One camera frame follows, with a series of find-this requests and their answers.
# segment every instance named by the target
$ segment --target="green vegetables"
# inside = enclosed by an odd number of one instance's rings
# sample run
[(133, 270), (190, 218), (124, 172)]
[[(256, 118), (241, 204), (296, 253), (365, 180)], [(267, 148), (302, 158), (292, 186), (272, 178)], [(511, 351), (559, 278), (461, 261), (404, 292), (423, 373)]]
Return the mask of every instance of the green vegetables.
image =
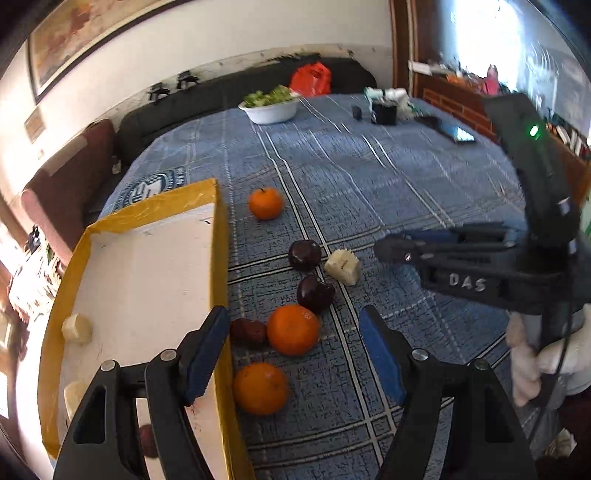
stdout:
[(249, 93), (244, 97), (244, 106), (246, 108), (253, 108), (256, 106), (275, 105), (276, 103), (289, 102), (292, 98), (291, 89), (279, 85), (271, 93), (264, 94), (260, 90), (257, 90), (255, 93)]

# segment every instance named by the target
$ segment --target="red plastic bag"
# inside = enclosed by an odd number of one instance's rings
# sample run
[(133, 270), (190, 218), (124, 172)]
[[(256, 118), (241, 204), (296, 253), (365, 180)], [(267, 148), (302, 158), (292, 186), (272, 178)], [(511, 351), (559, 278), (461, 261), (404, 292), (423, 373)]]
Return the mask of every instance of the red plastic bag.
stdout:
[(291, 78), (290, 88), (305, 97), (330, 93), (332, 73), (319, 61), (298, 68)]

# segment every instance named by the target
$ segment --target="white bowl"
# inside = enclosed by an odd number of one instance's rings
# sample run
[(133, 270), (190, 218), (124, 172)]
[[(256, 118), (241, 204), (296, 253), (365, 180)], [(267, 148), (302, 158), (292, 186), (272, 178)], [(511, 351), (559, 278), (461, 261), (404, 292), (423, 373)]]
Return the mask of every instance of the white bowl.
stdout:
[(248, 108), (245, 102), (238, 105), (240, 110), (243, 110), (251, 119), (251, 122), (257, 125), (278, 124), (280, 122), (287, 122), (296, 116), (297, 106), (300, 103), (301, 95), (292, 93), (293, 100), (287, 102), (275, 103), (274, 105), (254, 106)]

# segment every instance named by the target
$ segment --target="picture frame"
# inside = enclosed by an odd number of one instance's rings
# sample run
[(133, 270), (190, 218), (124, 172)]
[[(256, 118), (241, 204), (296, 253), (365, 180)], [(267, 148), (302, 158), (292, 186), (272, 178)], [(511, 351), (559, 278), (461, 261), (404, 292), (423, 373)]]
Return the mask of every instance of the picture frame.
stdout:
[(117, 35), (190, 1), (194, 0), (63, 0), (27, 41), (35, 104), (81, 61)]

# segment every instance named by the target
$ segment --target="black sofa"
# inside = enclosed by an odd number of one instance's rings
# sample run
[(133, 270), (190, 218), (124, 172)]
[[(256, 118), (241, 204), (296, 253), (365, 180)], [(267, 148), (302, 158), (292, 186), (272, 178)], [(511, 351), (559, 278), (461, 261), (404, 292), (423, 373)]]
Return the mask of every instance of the black sofa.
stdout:
[(353, 59), (286, 57), (274, 64), (199, 83), (128, 113), (117, 132), (116, 155), (127, 169), (163, 133), (189, 120), (237, 107), (245, 95), (256, 90), (289, 85), (299, 67), (319, 60), (332, 72), (332, 93), (361, 93), (364, 87), (376, 86), (374, 76)]

